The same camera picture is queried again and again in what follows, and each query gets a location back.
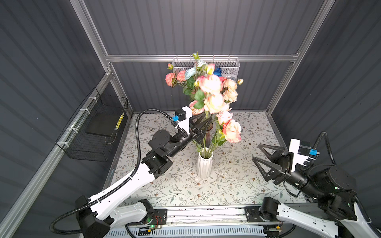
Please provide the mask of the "pale pink lily stem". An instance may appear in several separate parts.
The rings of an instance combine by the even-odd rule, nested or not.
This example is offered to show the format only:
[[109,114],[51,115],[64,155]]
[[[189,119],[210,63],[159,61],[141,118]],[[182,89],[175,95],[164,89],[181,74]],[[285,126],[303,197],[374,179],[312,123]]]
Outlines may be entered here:
[[219,112],[215,117],[217,121],[215,132],[217,132],[218,130],[222,130],[226,138],[227,134],[225,133],[225,128],[231,122],[232,117],[233,117],[233,114],[230,113],[229,111]]

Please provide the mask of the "pink yellow rose spray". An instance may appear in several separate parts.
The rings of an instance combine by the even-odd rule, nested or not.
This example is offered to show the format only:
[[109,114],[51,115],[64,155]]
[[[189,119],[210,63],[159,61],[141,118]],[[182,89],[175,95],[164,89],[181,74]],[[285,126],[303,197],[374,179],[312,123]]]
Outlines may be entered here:
[[[231,113],[231,104],[226,103],[223,99],[223,93],[226,89],[222,88],[220,78],[214,75],[215,64],[210,63],[207,66],[206,73],[196,72],[194,100],[198,101],[197,109],[204,107],[204,112],[212,118],[213,129],[211,130],[211,138],[213,138],[216,129],[216,115],[219,112],[229,111]],[[241,141],[241,125],[232,117],[231,122],[225,128],[226,139],[231,139],[238,143]]]

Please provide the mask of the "white ribbed ceramic vase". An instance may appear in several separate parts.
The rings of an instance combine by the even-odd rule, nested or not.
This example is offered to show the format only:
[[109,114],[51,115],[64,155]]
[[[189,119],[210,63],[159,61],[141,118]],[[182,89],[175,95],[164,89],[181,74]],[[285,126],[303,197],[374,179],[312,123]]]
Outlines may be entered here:
[[197,159],[197,175],[202,179],[207,179],[212,171],[213,152],[208,148],[203,148],[199,152]]

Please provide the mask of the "cream pink rose spray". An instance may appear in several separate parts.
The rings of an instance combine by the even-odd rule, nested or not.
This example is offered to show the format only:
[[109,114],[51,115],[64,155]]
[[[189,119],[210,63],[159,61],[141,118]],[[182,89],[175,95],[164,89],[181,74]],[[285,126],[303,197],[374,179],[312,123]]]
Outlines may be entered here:
[[242,85],[244,83],[243,79],[238,79],[237,81],[234,81],[233,79],[223,77],[223,76],[219,78],[222,84],[222,88],[229,89],[231,91],[236,91],[238,85]]

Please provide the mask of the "pink carnation stem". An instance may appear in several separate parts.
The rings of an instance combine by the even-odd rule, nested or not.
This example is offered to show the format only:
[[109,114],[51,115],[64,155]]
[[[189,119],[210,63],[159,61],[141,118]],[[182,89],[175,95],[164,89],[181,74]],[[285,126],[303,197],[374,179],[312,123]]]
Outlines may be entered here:
[[190,79],[185,80],[185,72],[186,69],[181,70],[181,71],[175,71],[175,67],[171,64],[168,63],[167,67],[169,70],[172,72],[168,73],[165,76],[165,82],[168,86],[170,87],[175,87],[175,86],[181,86],[183,88],[183,93],[188,96],[192,96],[195,94],[195,79],[194,76],[192,76]]

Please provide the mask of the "blue artificial rose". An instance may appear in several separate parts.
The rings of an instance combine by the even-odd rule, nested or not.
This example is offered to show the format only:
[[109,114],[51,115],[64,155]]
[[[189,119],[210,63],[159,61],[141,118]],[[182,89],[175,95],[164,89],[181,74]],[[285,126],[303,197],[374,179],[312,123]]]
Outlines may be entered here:
[[217,75],[218,77],[222,76],[222,69],[220,67],[216,67],[213,72],[214,75]]

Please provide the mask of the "pink glass vase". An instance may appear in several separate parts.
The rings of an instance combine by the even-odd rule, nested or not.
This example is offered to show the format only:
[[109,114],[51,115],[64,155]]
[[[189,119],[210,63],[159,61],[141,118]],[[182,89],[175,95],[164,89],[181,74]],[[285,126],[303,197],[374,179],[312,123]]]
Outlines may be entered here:
[[205,135],[202,142],[203,148],[210,148],[211,147],[211,130],[213,129],[213,123],[209,123],[208,126],[205,128]]

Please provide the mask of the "large white peony spray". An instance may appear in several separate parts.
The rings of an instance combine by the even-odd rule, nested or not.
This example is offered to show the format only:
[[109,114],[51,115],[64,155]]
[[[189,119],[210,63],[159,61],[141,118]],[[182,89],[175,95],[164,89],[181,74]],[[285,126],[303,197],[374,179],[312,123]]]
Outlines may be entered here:
[[[204,112],[204,107],[201,107],[200,109],[197,109],[195,106],[198,106],[198,101],[194,100],[192,101],[190,104],[189,104],[189,107],[192,111],[192,115],[195,116],[195,115],[199,115],[201,113]],[[197,150],[198,152],[204,156],[205,155],[205,139],[202,140],[202,142],[200,143],[197,143]]]

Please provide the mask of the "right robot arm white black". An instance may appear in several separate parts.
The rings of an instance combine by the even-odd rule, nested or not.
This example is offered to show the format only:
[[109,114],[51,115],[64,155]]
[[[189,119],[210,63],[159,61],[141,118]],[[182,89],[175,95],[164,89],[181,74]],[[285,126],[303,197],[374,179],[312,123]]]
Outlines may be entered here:
[[329,219],[296,211],[270,197],[263,199],[259,214],[265,221],[287,221],[325,238],[379,238],[381,231],[372,223],[357,197],[356,180],[337,166],[328,139],[325,143],[331,164],[312,173],[318,168],[314,162],[319,157],[320,141],[318,138],[311,146],[308,142],[292,139],[288,150],[260,144],[258,148],[267,159],[254,157],[253,162],[265,181],[293,186],[317,203]]

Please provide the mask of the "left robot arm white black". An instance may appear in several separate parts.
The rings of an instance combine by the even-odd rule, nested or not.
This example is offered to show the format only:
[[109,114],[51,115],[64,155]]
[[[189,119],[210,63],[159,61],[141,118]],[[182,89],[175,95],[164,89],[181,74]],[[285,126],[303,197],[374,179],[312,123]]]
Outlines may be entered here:
[[166,130],[157,131],[149,141],[151,150],[138,166],[102,192],[76,201],[76,212],[80,232],[85,238],[102,238],[119,225],[150,224],[155,210],[146,199],[121,207],[120,204],[141,187],[153,182],[172,166],[170,160],[187,145],[196,141],[202,143],[213,120],[205,114],[193,116],[184,109],[178,110],[171,119],[178,132],[171,135]]

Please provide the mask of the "floral patterned table mat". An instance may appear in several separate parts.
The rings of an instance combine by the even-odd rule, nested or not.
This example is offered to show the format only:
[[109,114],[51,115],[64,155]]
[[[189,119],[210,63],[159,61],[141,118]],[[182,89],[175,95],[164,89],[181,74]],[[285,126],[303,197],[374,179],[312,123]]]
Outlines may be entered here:
[[304,203],[303,195],[290,185],[266,182],[252,161],[263,158],[261,143],[278,145],[265,112],[236,112],[234,119],[242,128],[239,143],[225,143],[213,154],[211,174],[197,175],[198,153],[194,143],[173,158],[170,169],[155,181],[128,197],[123,205],[147,199],[155,207],[246,205],[261,203],[266,196],[283,203]]

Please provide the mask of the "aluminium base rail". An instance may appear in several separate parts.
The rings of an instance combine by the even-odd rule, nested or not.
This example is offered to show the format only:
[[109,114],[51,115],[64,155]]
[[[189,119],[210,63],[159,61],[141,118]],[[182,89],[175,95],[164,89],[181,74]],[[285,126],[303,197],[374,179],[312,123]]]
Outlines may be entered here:
[[138,202],[134,205],[116,207],[96,218],[110,229],[124,225],[169,225],[171,223],[219,223],[219,222],[275,222],[276,214],[260,209],[261,205],[217,205],[152,208]]

